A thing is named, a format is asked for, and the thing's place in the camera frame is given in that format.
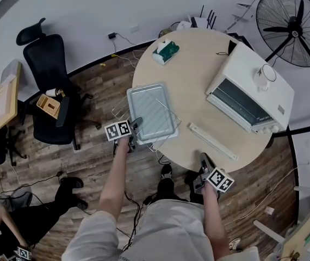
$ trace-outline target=baking tray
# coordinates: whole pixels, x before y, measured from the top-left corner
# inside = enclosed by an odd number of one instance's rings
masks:
[[[177,117],[170,110],[169,95],[164,83],[137,86],[127,90],[132,121],[142,117],[138,143],[157,142],[178,135]]]

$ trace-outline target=white t-shirt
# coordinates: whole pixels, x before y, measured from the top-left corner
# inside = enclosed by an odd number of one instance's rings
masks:
[[[85,218],[62,261],[212,261],[213,251],[203,231],[203,206],[177,200],[151,204],[139,222],[132,246],[117,248],[115,218],[97,212]],[[259,261],[256,247],[219,261]]]

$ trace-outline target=shirt sleeve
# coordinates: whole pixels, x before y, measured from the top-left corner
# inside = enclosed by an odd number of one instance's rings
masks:
[[[115,218],[100,211],[83,219],[78,232],[63,253],[62,261],[104,261],[122,253],[118,245]]]
[[[260,261],[258,248],[252,246],[243,252],[234,253],[232,255],[219,258],[217,261]]]

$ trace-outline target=oven knob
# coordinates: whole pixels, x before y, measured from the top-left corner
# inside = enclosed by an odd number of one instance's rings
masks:
[[[272,126],[271,131],[273,133],[278,133],[278,131],[280,130],[280,128],[278,128],[277,126]]]

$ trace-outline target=person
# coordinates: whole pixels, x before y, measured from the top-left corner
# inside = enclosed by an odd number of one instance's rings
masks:
[[[87,209],[88,204],[72,194],[74,188],[82,188],[79,178],[62,178],[55,200],[50,203],[29,206],[8,212],[0,205],[0,256],[12,256],[17,247],[35,245],[70,208]]]
[[[83,219],[62,261],[259,261],[257,248],[231,254],[219,212],[217,192],[203,188],[204,205],[188,202],[174,193],[171,167],[162,169],[158,192],[143,214],[132,245],[118,249],[116,223],[125,192],[128,138],[119,139],[98,211]]]

